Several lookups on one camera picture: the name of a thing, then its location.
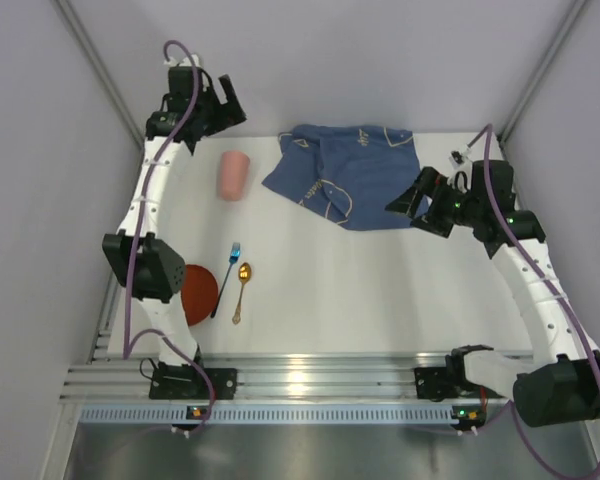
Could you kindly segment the pink plastic cup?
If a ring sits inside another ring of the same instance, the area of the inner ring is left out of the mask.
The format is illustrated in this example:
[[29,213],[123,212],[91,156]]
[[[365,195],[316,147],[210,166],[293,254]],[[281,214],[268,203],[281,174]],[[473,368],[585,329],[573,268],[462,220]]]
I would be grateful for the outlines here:
[[238,150],[222,154],[219,166],[218,193],[230,202],[239,201],[244,193],[250,166],[249,157]]

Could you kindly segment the blue cloth placemat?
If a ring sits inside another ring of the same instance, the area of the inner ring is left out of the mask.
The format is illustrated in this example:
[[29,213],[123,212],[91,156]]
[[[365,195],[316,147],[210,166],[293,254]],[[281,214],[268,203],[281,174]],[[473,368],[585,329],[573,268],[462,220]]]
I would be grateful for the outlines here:
[[279,145],[281,159],[262,181],[272,192],[346,230],[410,227],[386,206],[421,171],[411,131],[301,124],[280,134]]

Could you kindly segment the blue metallic fork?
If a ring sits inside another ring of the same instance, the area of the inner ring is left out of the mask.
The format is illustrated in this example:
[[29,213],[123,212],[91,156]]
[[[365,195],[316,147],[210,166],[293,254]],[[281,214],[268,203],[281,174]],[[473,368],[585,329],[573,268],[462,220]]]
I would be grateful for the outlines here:
[[211,318],[214,318],[214,317],[216,316],[216,314],[217,314],[217,311],[218,311],[218,309],[219,309],[219,306],[220,306],[220,303],[221,303],[222,295],[223,295],[223,293],[224,293],[224,290],[225,290],[225,287],[226,287],[227,281],[228,281],[228,279],[229,279],[229,275],[230,275],[230,273],[231,273],[231,270],[232,270],[233,266],[234,266],[234,265],[237,263],[237,261],[239,260],[239,258],[240,258],[240,255],[241,255],[241,244],[240,244],[239,242],[234,242],[234,243],[232,244],[231,251],[230,251],[230,255],[229,255],[229,260],[228,260],[228,268],[227,268],[227,270],[226,270],[226,273],[225,273],[225,276],[224,276],[224,279],[223,279],[222,285],[221,285],[221,287],[220,287],[220,289],[219,289],[219,292],[218,292],[218,296],[217,296],[217,300],[216,300],[216,303],[215,303],[214,309],[212,310],[212,312],[211,312],[211,314],[210,314],[210,317],[211,317]]

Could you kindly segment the gold spoon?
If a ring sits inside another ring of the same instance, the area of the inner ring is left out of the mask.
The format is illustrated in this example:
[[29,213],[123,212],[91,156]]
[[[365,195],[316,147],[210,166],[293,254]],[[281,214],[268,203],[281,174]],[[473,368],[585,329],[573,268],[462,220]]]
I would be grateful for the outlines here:
[[236,308],[234,311],[234,315],[232,317],[232,323],[234,325],[238,325],[241,322],[241,312],[242,312],[242,303],[243,303],[243,296],[244,296],[244,290],[245,290],[245,286],[248,284],[248,282],[251,280],[252,278],[252,267],[249,263],[244,262],[238,270],[238,279],[240,282],[240,292],[239,292],[239,297],[238,297],[238,301],[236,304]]

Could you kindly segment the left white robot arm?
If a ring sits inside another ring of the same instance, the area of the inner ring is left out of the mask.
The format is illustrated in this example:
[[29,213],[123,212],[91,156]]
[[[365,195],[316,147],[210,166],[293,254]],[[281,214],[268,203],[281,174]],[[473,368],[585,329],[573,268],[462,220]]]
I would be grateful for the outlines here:
[[102,249],[121,287],[125,312],[138,306],[150,324],[139,333],[123,327],[123,355],[139,340],[155,336],[159,363],[184,367],[199,355],[181,300],[186,266],[167,238],[173,195],[197,143],[239,125],[246,113],[229,75],[212,79],[206,70],[176,65],[168,70],[168,91],[146,121],[143,160],[130,205]]

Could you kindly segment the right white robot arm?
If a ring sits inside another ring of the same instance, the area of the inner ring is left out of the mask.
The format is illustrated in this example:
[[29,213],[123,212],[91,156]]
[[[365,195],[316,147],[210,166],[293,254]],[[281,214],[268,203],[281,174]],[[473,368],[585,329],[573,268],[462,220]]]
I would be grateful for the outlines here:
[[567,314],[545,232],[533,212],[517,209],[513,179],[512,166],[502,160],[468,161],[451,178],[425,167],[385,209],[440,237],[455,226],[470,228],[524,321],[531,361],[486,345],[457,347],[446,368],[459,389],[484,387],[511,400],[530,427],[599,419],[600,351]]

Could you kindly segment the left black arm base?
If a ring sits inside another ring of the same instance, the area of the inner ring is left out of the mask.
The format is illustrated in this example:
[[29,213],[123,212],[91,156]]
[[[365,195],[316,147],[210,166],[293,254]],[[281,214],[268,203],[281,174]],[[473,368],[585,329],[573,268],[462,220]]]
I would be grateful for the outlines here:
[[[152,400],[209,400],[210,391],[204,378],[190,365],[168,366],[143,358],[140,375],[150,382]],[[237,389],[238,371],[234,368],[204,368],[217,400],[232,400]]]

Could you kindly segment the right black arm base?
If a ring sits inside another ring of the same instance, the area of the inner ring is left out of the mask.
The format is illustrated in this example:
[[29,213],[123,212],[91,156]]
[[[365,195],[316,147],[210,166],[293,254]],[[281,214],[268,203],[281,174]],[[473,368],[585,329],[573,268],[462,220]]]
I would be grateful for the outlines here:
[[469,353],[492,351],[486,345],[465,345],[454,348],[445,356],[443,366],[416,367],[413,370],[418,399],[441,402],[447,399],[474,398],[485,390],[487,398],[500,398],[493,390],[467,380],[464,357]]

